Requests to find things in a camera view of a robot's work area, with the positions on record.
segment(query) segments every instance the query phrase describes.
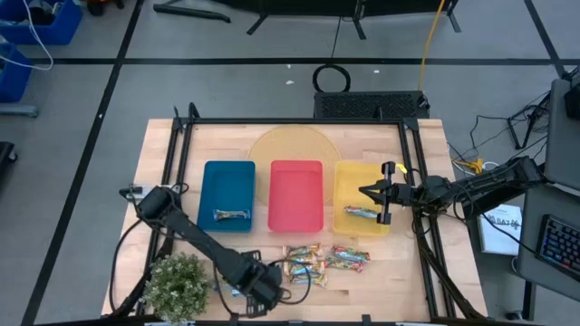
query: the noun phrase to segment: gray floor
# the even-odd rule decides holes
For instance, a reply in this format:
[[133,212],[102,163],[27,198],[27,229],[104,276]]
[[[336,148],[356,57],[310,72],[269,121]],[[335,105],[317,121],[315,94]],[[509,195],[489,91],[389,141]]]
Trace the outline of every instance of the gray floor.
[[[107,7],[104,17],[87,13],[72,43],[49,47],[55,58],[114,58],[136,0],[124,10]],[[329,57],[337,19],[270,17],[253,36],[245,31],[257,19],[222,5],[195,1],[197,8],[232,17],[232,24],[156,14],[151,1],[142,7],[128,58]],[[574,0],[535,0],[534,4],[560,56],[580,58],[575,35]],[[430,57],[477,59],[548,59],[546,48],[521,0],[461,0],[456,16],[463,30],[453,32],[443,17]],[[420,58],[433,14],[362,20],[368,40],[360,41],[353,24],[342,22],[335,57]],[[27,55],[43,54],[21,46]],[[108,283],[114,246],[126,204],[117,190],[131,182],[148,119],[169,118],[174,105],[185,112],[196,102],[204,117],[311,117],[312,72],[317,65],[124,65],[121,68],[92,160],[86,172],[63,247],[36,322],[97,318]],[[413,90],[418,65],[345,64],[353,91]],[[13,141],[20,159],[0,192],[0,320],[22,319],[56,223],[76,172],[112,66],[56,65],[33,72],[25,103],[39,107],[30,120],[0,117],[0,139]],[[549,89],[556,70],[545,66],[427,67],[425,93],[431,117],[443,119],[448,140],[459,150],[470,147],[476,114],[506,117]],[[339,91],[342,79],[321,74],[321,86]],[[523,132],[524,124],[517,126]],[[505,128],[483,120],[480,142]],[[534,134],[531,141],[542,135]],[[530,149],[535,155],[539,146]],[[503,162],[514,155],[507,133],[480,150],[485,160]],[[537,157],[543,161],[543,153]],[[514,204],[521,205],[521,198]],[[478,239],[473,239],[479,250]],[[489,315],[519,309],[523,281],[510,272],[507,257],[476,254]],[[574,324],[580,303],[539,290],[536,320]]]

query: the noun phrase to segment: blue bin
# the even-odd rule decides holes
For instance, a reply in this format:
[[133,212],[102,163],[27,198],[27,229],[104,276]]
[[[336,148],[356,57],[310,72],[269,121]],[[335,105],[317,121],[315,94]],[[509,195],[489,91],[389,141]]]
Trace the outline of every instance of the blue bin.
[[[209,161],[203,174],[198,226],[204,231],[250,232],[256,165],[251,161]],[[249,219],[218,222],[214,210],[247,211]]]
[[[35,25],[34,29],[44,44],[68,44],[71,42],[79,23],[82,13],[73,0],[45,0],[54,5],[63,3],[54,22],[51,25]],[[26,7],[22,0],[0,0],[0,19],[6,21],[21,20],[26,17]],[[34,39],[28,24],[26,25],[0,25],[0,34],[14,44],[38,44]]]
[[[19,53],[16,46],[12,44],[0,44],[0,53],[3,57],[14,62],[32,65],[30,60]],[[0,102],[8,103],[21,100],[32,69],[5,62],[2,59],[0,59],[0,64],[4,66],[0,73]]]

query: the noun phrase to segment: paper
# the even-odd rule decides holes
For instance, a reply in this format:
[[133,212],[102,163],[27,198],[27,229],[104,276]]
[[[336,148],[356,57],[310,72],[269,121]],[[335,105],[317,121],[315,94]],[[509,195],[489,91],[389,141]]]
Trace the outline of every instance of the paper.
[[[495,226],[519,240],[522,229],[522,213],[518,206],[500,205],[488,211],[486,216]],[[483,216],[480,216],[478,220],[479,238],[483,253],[517,255],[519,250],[517,242],[495,229]]]

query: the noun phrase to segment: keyboard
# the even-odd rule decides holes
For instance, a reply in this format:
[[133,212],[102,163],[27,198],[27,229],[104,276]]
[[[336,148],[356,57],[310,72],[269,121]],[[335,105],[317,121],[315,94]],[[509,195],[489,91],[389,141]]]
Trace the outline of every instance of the keyboard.
[[580,227],[545,215],[537,252],[549,264],[580,282]]

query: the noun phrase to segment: potted plant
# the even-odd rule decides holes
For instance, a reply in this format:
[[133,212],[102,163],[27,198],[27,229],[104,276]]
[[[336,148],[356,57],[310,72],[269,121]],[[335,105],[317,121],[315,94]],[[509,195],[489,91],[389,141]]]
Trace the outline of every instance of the potted plant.
[[206,311],[209,288],[203,263],[195,255],[176,254],[151,266],[141,300],[162,320],[179,324]]

